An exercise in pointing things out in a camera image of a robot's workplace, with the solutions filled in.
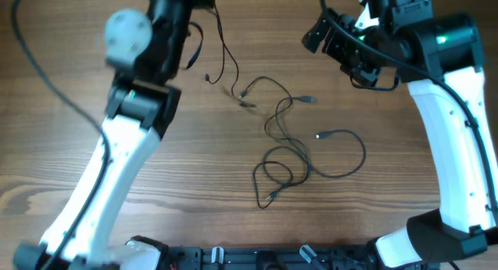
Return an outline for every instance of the robotic arm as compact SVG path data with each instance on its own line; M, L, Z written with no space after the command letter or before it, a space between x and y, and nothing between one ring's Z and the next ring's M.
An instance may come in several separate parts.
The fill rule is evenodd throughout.
M426 126L440 184L438 210L411 218L406 227L366 246L316 252L308 246L296 252L230 252L221 247L206 251L168 247L143 237L134 237L124 246L107 247L132 181L174 118L181 91L165 83L177 73L191 11L214 6L213 0L150 0L146 14L125 9L107 21L106 59L116 73L103 122L112 145L111 163L99 191L65 244L102 165L101 141L61 215L38 246L18 247L15 266L170 269L178 262L181 269L201 270L225 269L223 263L228 261L233 264L226 269L363 270L465 259L496 244L498 169L484 108L484 57L475 24L466 15L434 19L430 0L360 3L365 10L358 20L332 9L324 11L303 44L316 52L324 41L322 51L339 61L341 70L360 89L389 90L377 87L377 77L385 66L398 67L396 80L408 83ZM430 78L371 53L364 44L443 80L465 102L474 119ZM475 124L482 145L472 131ZM337 253L344 258L338 259Z

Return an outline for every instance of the wooden tabletop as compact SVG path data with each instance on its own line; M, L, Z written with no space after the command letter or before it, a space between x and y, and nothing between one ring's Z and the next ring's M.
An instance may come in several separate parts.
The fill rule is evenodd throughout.
M97 141L96 132L38 78L12 34L9 6L0 0L0 268L10 268L22 240L37 242L62 210ZM328 0L338 12L358 16L357 0ZM289 132L310 147L312 162L329 174L352 169L361 148L348 135L318 141L320 131L347 128L366 143L363 169L341 180L314 174L285 190L269 209L257 209L251 171L275 146L263 124L285 94L262 82L247 100L255 113L227 95L235 68L218 75L221 43L216 21L205 11L192 20L205 31L195 66L171 83L183 95L162 145L137 176L121 209L111 243L134 235L171 246L268 246L361 244L405 225L410 216L439 203L433 158L419 112L406 86L392 93L351 87L338 63L311 54L300 39L320 13L318 0L217 0L226 43L240 65L240 92L252 79L271 76L294 96L316 96L286 115ZM482 34L486 108L498 134L498 21L496 0L433 0L437 16L466 10ZM146 0L25 0L21 30L57 86L102 120L113 71L103 63L103 25L123 8L146 10ZM183 65L199 42L187 40ZM383 76L389 85L392 72ZM303 164L278 152L296 172ZM274 168L280 177L286 175ZM258 175L261 193L276 186ZM463 269L495 268L498 250L460 262Z

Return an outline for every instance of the wood grain surface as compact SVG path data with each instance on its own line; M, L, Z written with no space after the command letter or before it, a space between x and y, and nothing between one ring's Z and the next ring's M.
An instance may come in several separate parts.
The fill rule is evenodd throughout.
M50 93L29 65L12 34L11 2L0 0L0 268L11 268L19 242L37 242L62 210L97 140L95 131ZM220 70L221 43L214 18L195 12L192 20L205 31L201 56L171 83L183 90L177 115L132 185L112 244L137 234L173 246L364 243L438 206L425 129L406 87L393 93L353 89L336 62L300 44L319 15L318 0L217 2L226 42L240 65L236 89L268 75L294 96L317 96L318 103L297 103L286 115L289 132L309 145L315 166L337 174L357 164L361 148L347 135L324 141L314 136L353 130L366 143L366 164L343 180L313 175L305 185L282 193L268 210L258 210L251 171L275 146L262 126L285 94L259 83L247 98L258 105L256 114L246 112L226 95L235 76L230 62L219 84L207 84L205 73L214 77ZM357 0L328 2L354 16L360 10ZM487 111L496 137L496 0L433 4L438 16L466 10L479 25L487 57ZM55 84L101 120L113 73L103 63L103 25L119 9L146 6L146 0L25 0L19 21ZM198 41L196 33L188 39L183 64ZM381 84L391 84L391 77L386 75ZM286 152L275 159L302 170L302 163ZM275 189L262 175L258 181L263 195ZM495 248L459 265L496 268L497 255Z

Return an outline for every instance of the white arm casing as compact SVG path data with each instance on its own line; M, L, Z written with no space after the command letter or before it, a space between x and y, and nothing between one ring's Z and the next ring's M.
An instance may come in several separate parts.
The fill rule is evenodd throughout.
M498 191L496 155L484 106L484 72L468 67L449 72L444 79L466 102L479 123L494 189ZM428 79L411 82L408 88L429 138L439 181L443 222L466 233L471 226L479 225L483 230L494 227L493 215L486 209L489 197L481 155L472 130L465 126L467 118L462 109L446 91ZM380 238L377 249L384 264L391 268L421 260L405 227Z
M88 263L97 264L119 261L123 267L126 264L122 260L122 254L126 254L126 262L132 261L131 265L138 263L134 261L136 259L148 258L140 259L139 268L154 269L159 258L157 249L139 242L127 244L116 250L108 250L107 245L117 214L132 181L144 162L156 150L161 138L153 128L150 130L140 128L140 121L121 115L112 120L107 118L102 127L110 141L112 162L99 191L75 232L74 239L69 241L61 256L65 260L72 261L76 255L81 255ZM41 238L40 243L47 245L47 253L54 253L65 231L69 229L82 208L95 184L102 165L102 157L101 139L68 204Z

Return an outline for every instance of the green light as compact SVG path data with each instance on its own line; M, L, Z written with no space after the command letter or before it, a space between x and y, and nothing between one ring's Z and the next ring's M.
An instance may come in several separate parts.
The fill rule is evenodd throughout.
M437 44L444 44L447 41L445 36L436 37Z

